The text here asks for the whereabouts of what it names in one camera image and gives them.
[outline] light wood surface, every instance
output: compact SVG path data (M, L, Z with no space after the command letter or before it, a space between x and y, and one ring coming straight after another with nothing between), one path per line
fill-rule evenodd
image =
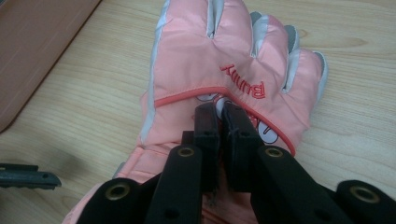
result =
M396 2L247 0L294 24L330 74L297 160L320 184L371 183L396 198ZM163 1L105 0L18 119L0 134L0 162L37 164L56 190L0 189L0 223L60 223L134 149Z

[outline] wood grain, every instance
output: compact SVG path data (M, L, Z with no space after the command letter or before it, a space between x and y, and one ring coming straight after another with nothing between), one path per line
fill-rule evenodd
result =
M0 223L60 223L134 149L162 1L105 0L18 119L0 134L1 162L38 164L56 190L0 189ZM396 3L247 0L294 24L330 75L297 160L322 185L345 179L396 198Z

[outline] red trim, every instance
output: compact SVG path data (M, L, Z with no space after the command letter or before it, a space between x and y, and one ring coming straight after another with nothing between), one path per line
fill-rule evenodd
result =
M154 105L155 105L155 107L159 107L159 106L162 106L162 105L171 104L173 102L186 100L186 99L189 99L191 97L195 97L195 96L199 96L199 95L205 95L205 94L214 93L214 92L221 93L221 94L226 95L227 97L230 97L232 101L236 102L238 105L241 105L243 108L246 109L247 112L249 112L250 114L254 115L258 119L263 121L265 124L267 124L286 143L286 145L288 146L288 148L290 150L291 156L293 156L293 157L295 156L296 151L295 151L295 147L294 147L293 143L289 140L289 138L274 123L272 123L270 120L268 120L262 114L256 112L252 108L250 108L248 105L246 105L244 102L240 101L238 98L234 97L232 94L230 94L229 90L226 89L226 88L223 88L223 87L209 87L209 88L195 89L195 90L191 90L191 91L184 91L184 92L179 93L179 94L175 94L175 95L172 95L172 96L167 96L167 97L164 97L162 99L156 100L154 102Z

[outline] table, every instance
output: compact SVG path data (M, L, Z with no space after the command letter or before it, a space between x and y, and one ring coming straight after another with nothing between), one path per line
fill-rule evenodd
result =
M163 1L104 0L22 110L0 134L1 162L37 164L56 190L0 189L0 223L60 223L134 149L139 97ZM396 3L247 0L297 26L330 74L296 159L335 189L359 179L396 198Z

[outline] pink glove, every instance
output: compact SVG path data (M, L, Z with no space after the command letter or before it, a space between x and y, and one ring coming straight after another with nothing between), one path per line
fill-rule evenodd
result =
M266 145L295 154L328 71L322 54L299 49L293 26L249 14L242 0L166 0L155 37L143 128L117 177L143 183L160 173L182 132L193 130L195 107L207 101L218 112L225 101L241 105ZM64 223L76 222L94 191ZM257 222L249 194L223 186L215 204L205 196L203 215L205 223Z

